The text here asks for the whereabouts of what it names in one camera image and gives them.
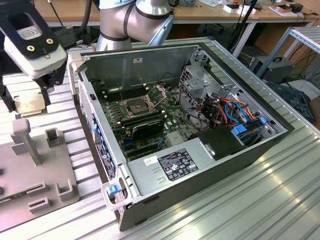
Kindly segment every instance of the wooden table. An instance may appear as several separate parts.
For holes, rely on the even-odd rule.
[[[319,5],[316,0],[300,0],[301,4],[308,6]],[[262,10],[256,11],[255,14],[249,16],[247,20],[247,27],[243,32],[241,39],[239,40],[233,56],[236,58],[240,54],[242,48],[247,42],[250,34],[258,23],[302,23],[306,22],[306,27],[312,27],[314,23],[320,19],[320,15],[309,14],[306,17],[303,16],[281,16],[271,9],[270,5],[261,4]],[[215,7],[209,6],[197,0],[196,7],[177,6],[174,9],[174,23],[175,24],[223,24],[223,23],[237,23],[239,15],[237,13],[228,13],[223,10],[221,5]],[[296,42],[285,53],[288,56],[295,48]]]
[[[311,8],[315,5],[320,5],[317,0],[299,0],[304,6]],[[86,0],[53,0],[52,1],[57,14],[65,25],[80,26],[85,12]],[[306,18],[302,16],[283,17],[269,9],[270,5],[263,5],[261,11],[257,11],[248,19],[248,25],[239,40],[233,56],[238,57],[251,32],[257,23],[296,23],[306,22],[307,27],[314,25],[320,15],[307,15]],[[35,7],[40,12],[41,16],[47,21],[50,27],[59,27],[60,23],[54,14],[52,8],[46,0],[35,0]],[[239,15],[236,13],[227,13],[222,9],[221,5],[211,7],[200,1],[197,1],[196,7],[187,7],[178,5],[173,12],[175,24],[223,24],[223,23],[237,23]],[[94,4],[92,4],[91,15],[88,26],[99,26],[100,16],[99,11]]]

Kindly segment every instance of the power supply unit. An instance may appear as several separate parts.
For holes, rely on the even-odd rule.
[[[254,74],[257,74],[267,59],[268,56],[255,57],[249,69]],[[290,74],[294,67],[294,63],[286,59],[284,56],[277,56],[269,64],[268,68],[261,76],[261,79],[275,84],[280,84],[283,79]]]

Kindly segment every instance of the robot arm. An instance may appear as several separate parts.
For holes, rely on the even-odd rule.
[[[161,45],[173,25],[167,0],[101,0],[99,8],[97,51],[131,48],[130,37],[151,46]],[[0,30],[5,36],[4,51],[40,86],[41,100],[50,105],[47,90],[63,83],[67,65],[67,53],[54,33],[29,0],[0,0]],[[17,111],[3,84],[1,66],[0,97],[10,112]]]
[[[0,0],[0,30],[5,36],[4,51],[40,86],[43,101],[49,105],[47,90],[63,83],[66,51],[29,0]],[[55,71],[54,76],[48,75],[52,71]],[[16,110],[3,84],[1,66],[0,97],[10,112]]]
[[[163,44],[173,25],[168,0],[100,0],[97,51],[131,48],[130,38]]]

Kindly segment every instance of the warning label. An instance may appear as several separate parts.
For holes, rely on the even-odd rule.
[[[170,181],[198,170],[197,165],[185,148],[159,157],[158,161]]]

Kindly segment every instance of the workbench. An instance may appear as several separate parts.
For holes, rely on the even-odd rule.
[[[35,7],[41,16],[47,21],[50,27],[60,27],[60,23],[45,0],[35,0]],[[64,25],[80,26],[85,12],[86,0],[55,0],[52,2]],[[302,23],[306,22],[306,27],[312,27],[320,15],[309,14],[297,16],[280,16],[269,9],[270,5],[262,4],[263,9],[252,14],[248,19],[248,25],[243,32],[233,56],[236,58],[247,42],[250,34],[258,23]],[[197,0],[196,7],[176,6],[173,12],[174,24],[234,24],[238,22],[237,13],[228,13],[223,10],[222,5],[209,6]],[[91,7],[91,15],[88,26],[99,26],[99,11],[94,4]]]
[[[48,114],[29,117],[31,136],[57,127],[64,132],[80,201],[0,234],[0,239],[300,239],[320,235],[320,132],[261,82],[218,42],[208,38],[164,44],[205,43],[295,130],[253,165],[127,231],[119,232],[106,208],[101,180],[89,151],[67,75],[50,93]],[[134,43],[134,48],[145,47]],[[70,51],[91,51],[73,48]],[[212,72],[227,83],[219,68]],[[13,96],[36,92],[22,74],[4,77]],[[13,113],[0,103],[0,142],[10,141]]]

